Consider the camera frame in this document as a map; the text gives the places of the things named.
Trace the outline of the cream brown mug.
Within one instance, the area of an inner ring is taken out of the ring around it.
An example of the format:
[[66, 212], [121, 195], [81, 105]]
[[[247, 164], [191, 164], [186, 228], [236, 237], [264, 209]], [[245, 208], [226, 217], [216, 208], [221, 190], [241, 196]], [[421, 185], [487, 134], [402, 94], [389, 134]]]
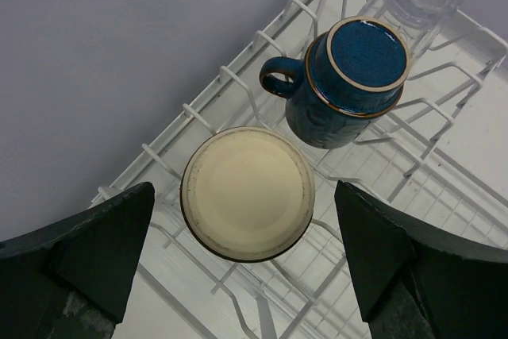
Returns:
[[179, 189], [182, 216], [213, 254], [240, 263], [293, 248], [314, 215], [314, 173], [299, 148], [265, 128], [226, 129], [190, 157]]

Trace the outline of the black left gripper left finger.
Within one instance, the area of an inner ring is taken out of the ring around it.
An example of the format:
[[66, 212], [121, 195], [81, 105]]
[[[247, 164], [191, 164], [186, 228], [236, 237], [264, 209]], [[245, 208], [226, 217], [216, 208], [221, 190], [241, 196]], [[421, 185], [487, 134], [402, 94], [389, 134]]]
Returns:
[[111, 338], [155, 205], [149, 182], [1, 243], [3, 338]]

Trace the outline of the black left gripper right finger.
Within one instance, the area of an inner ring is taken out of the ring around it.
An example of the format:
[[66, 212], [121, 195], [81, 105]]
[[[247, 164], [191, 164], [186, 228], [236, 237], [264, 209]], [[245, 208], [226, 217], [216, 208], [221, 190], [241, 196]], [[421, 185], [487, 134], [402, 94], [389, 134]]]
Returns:
[[351, 183], [335, 205], [374, 338], [505, 338], [507, 252], [396, 210]]

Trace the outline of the dark blue mug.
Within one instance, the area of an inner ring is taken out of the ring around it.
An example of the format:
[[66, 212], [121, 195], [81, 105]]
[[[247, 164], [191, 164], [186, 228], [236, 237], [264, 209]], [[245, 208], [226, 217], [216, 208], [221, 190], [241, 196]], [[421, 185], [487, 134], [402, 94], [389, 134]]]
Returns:
[[300, 60], [267, 60], [259, 80], [284, 98], [287, 124], [315, 148], [355, 140], [402, 97], [410, 51], [401, 35], [373, 17], [348, 17], [319, 35]]

